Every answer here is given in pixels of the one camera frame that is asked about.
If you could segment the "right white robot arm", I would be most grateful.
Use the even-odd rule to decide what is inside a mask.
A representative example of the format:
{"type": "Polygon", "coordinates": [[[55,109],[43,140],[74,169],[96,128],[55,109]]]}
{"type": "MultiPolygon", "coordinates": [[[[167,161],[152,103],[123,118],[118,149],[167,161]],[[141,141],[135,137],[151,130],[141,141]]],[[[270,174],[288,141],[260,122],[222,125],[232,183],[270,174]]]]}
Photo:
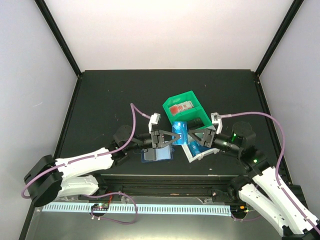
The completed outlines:
{"type": "Polygon", "coordinates": [[[266,155],[255,146],[256,133],[247,122],[237,122],[231,135],[210,128],[189,130],[201,146],[218,149],[235,157],[246,174],[231,180],[228,198],[253,207],[283,240],[318,240],[320,220],[312,214],[286,185],[266,155]]]}

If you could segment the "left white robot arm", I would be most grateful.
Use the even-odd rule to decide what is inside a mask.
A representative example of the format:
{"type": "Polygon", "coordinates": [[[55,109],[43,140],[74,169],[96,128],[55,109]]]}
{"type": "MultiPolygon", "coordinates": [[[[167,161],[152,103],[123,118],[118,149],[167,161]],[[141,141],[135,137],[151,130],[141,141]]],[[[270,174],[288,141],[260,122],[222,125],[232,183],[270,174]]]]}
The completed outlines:
{"type": "Polygon", "coordinates": [[[130,150],[163,150],[180,139],[177,133],[159,129],[138,135],[133,135],[132,131],[131,126],[122,125],[108,148],[91,153],[57,159],[52,155],[43,156],[24,177],[32,204],[42,207],[75,195],[92,195],[101,200],[108,188],[93,176],[93,172],[121,165],[130,150]]]}

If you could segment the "blue credit cards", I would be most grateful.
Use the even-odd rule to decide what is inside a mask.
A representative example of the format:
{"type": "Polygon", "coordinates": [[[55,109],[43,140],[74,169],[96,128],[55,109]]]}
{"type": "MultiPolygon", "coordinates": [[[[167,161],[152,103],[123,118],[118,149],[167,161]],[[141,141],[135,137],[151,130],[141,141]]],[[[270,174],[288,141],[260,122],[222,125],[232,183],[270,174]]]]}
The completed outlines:
{"type": "Polygon", "coordinates": [[[193,157],[200,153],[210,150],[210,148],[208,147],[199,145],[196,141],[189,142],[187,146],[193,157]]]}

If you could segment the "white card bin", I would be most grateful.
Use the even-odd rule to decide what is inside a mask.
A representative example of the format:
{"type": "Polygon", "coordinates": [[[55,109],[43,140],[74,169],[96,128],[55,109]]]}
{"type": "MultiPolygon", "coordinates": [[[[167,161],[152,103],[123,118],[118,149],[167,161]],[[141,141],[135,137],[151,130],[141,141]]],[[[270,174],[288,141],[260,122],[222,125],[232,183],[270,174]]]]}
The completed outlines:
{"type": "Polygon", "coordinates": [[[195,160],[200,161],[205,156],[217,154],[219,152],[217,148],[208,148],[200,145],[188,134],[187,126],[181,129],[181,134],[181,138],[184,140],[184,144],[182,144],[181,147],[189,163],[192,163],[195,160]]]}

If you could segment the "green card bin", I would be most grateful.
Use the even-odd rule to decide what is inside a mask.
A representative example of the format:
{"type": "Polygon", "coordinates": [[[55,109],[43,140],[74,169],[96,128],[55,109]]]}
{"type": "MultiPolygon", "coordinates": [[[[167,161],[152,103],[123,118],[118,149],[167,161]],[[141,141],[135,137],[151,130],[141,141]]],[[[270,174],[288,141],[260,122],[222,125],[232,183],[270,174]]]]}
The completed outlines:
{"type": "Polygon", "coordinates": [[[192,90],[169,97],[162,107],[171,125],[200,119],[200,128],[212,126],[212,121],[192,90]]]}

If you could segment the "single blue vip card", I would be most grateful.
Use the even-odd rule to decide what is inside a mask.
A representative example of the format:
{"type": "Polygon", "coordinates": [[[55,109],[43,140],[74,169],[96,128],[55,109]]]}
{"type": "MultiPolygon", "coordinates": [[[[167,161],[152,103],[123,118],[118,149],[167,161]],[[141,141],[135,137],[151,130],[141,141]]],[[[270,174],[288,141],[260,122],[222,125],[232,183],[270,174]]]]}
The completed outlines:
{"type": "Polygon", "coordinates": [[[173,142],[175,146],[188,144],[188,126],[186,121],[174,121],[172,132],[179,135],[179,139],[173,142]]]}

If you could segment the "blue card holder wallet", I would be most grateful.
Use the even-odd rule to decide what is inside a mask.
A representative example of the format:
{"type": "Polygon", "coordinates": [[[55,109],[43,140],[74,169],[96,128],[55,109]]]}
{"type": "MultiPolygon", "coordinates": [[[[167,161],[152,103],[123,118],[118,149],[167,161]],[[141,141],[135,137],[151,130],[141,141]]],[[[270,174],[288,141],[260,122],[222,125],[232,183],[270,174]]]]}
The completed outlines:
{"type": "Polygon", "coordinates": [[[173,148],[168,145],[163,148],[148,148],[141,151],[141,162],[142,163],[153,163],[161,161],[169,161],[173,159],[173,148]]]}

